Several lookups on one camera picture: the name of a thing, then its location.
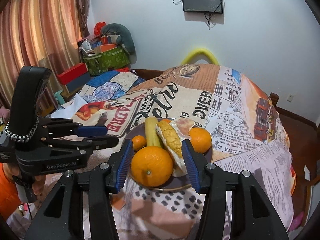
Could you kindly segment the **small mandarin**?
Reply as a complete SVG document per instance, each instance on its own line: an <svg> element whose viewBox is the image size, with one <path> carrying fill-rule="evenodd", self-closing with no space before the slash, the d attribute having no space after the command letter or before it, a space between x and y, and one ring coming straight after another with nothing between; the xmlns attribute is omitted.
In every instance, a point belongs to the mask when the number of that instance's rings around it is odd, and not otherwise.
<svg viewBox="0 0 320 240"><path fill-rule="evenodd" d="M146 139L142 135L137 135L132 138L133 150L139 151L146 146Z"/></svg>

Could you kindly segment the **long yellow sugarcane piece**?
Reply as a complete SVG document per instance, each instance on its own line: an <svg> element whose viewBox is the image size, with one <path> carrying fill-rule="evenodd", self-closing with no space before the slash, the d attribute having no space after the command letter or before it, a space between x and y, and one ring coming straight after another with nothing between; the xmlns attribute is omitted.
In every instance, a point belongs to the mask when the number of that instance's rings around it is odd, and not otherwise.
<svg viewBox="0 0 320 240"><path fill-rule="evenodd" d="M146 145L147 146L157 146L162 147L162 141L159 139L156 132L156 124L158 120L156 117L148 117L146 118L145 125L145 137L146 137Z"/></svg>

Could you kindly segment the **orange with sticker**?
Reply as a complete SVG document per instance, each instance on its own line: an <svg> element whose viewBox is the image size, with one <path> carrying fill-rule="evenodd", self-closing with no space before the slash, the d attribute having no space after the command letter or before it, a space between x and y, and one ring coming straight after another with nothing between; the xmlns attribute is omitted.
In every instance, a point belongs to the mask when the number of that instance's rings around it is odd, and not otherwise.
<svg viewBox="0 0 320 240"><path fill-rule="evenodd" d="M132 158L131 177L146 187L158 187L171 177L174 164L170 154L157 146L146 146Z"/></svg>

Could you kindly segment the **pomelo wedge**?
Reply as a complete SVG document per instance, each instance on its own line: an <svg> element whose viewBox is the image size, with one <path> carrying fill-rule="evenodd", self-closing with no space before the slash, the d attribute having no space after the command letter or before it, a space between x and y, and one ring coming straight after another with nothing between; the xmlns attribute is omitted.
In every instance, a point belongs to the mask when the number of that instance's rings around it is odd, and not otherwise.
<svg viewBox="0 0 320 240"><path fill-rule="evenodd" d="M182 141L175 129L168 122L161 120L156 124L156 132L173 159L174 171L172 175L174 177L185 176L187 169L182 156Z"/></svg>

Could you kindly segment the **large orange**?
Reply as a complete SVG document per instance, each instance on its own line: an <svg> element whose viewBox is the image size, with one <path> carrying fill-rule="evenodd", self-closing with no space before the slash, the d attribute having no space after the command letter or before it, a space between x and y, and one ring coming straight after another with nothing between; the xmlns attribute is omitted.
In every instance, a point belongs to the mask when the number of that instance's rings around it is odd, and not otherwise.
<svg viewBox="0 0 320 240"><path fill-rule="evenodd" d="M206 129L193 127L191 128L189 135L195 152L204 154L210 149L212 145L212 137Z"/></svg>

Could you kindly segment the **dark purple plate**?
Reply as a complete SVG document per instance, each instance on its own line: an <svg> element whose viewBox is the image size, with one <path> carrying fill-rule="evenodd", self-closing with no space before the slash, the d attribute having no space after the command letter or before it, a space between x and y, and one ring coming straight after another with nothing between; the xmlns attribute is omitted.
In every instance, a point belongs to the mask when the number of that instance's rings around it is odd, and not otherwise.
<svg viewBox="0 0 320 240"><path fill-rule="evenodd" d="M194 150L211 160L210 134L189 118L146 118L126 136L133 142L136 156L130 177L140 186L171 191L190 186L182 156L182 141L190 140Z"/></svg>

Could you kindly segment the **red box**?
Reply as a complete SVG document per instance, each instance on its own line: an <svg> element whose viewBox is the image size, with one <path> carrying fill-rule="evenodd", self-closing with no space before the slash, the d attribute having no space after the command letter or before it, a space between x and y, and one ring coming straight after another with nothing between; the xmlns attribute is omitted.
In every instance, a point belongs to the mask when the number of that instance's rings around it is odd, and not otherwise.
<svg viewBox="0 0 320 240"><path fill-rule="evenodd" d="M57 79L61 85L66 85L74 79L86 74L87 72L87 65L82 62L57 75Z"/></svg>

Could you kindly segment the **blue patchwork quilt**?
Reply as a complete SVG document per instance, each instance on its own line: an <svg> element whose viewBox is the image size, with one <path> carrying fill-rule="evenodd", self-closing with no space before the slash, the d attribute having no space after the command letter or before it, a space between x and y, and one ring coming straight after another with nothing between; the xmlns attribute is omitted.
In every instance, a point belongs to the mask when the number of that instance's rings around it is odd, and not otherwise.
<svg viewBox="0 0 320 240"><path fill-rule="evenodd" d="M87 103L114 100L144 81L133 72L112 70L88 81L78 94Z"/></svg>

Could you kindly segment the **green patterned storage box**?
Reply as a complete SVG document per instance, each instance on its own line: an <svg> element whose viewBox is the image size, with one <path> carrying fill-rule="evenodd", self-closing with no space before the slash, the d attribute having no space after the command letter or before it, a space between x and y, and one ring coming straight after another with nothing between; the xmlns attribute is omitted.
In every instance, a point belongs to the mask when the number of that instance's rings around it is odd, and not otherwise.
<svg viewBox="0 0 320 240"><path fill-rule="evenodd" d="M129 56L122 47L116 47L94 56L83 56L82 59L91 76L98 76L130 64Z"/></svg>

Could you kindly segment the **printed newspaper pattern tablecloth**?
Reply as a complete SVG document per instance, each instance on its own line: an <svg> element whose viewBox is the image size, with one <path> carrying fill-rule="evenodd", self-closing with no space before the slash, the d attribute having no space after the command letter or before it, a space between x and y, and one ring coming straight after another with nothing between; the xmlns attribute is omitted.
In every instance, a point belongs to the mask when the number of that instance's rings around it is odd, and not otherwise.
<svg viewBox="0 0 320 240"><path fill-rule="evenodd" d="M161 146L180 185L163 191L164 165L134 170L112 209L120 239L194 239L204 196L187 182L181 142L223 170L254 174L284 227L293 220L295 177L290 141L271 99L248 77L224 66L185 64L140 81L111 71L89 81L54 113L86 126L104 125L138 148Z"/></svg>

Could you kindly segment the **pink striped curtain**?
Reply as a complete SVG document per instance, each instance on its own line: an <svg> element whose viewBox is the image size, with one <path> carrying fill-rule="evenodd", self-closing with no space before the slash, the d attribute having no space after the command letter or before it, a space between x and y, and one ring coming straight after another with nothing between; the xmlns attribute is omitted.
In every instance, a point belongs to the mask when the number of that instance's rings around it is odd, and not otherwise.
<svg viewBox="0 0 320 240"><path fill-rule="evenodd" d="M11 105L24 66L52 71L42 105L61 89L57 75L79 63L78 41L88 35L89 0L9 0L1 12L1 105Z"/></svg>

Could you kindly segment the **grey plush toy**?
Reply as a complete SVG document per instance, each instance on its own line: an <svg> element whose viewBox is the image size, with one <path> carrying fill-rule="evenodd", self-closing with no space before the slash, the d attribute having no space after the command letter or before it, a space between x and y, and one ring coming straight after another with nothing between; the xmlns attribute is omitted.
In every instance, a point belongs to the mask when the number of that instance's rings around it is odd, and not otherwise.
<svg viewBox="0 0 320 240"><path fill-rule="evenodd" d="M129 55L134 55L135 45L131 36L130 31L127 27L118 23L110 23L101 28L100 34L103 36L112 36L112 43L116 45L121 45Z"/></svg>

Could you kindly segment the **yellow foam chair back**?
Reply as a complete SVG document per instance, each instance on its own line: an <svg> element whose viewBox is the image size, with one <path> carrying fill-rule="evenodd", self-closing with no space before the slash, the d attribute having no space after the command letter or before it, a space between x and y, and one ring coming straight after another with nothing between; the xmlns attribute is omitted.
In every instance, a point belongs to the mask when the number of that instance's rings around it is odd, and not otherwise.
<svg viewBox="0 0 320 240"><path fill-rule="evenodd" d="M211 64L219 65L218 60L212 52L206 48L197 48L192 50L181 62L181 65L189 64L194 58L204 56Z"/></svg>

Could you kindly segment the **small wall monitor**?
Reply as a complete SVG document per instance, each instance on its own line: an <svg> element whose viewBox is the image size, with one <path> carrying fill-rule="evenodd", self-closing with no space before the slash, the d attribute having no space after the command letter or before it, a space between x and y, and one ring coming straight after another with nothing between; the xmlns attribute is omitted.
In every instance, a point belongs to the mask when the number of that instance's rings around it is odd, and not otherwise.
<svg viewBox="0 0 320 240"><path fill-rule="evenodd" d="M223 14L223 0L182 0L184 12Z"/></svg>

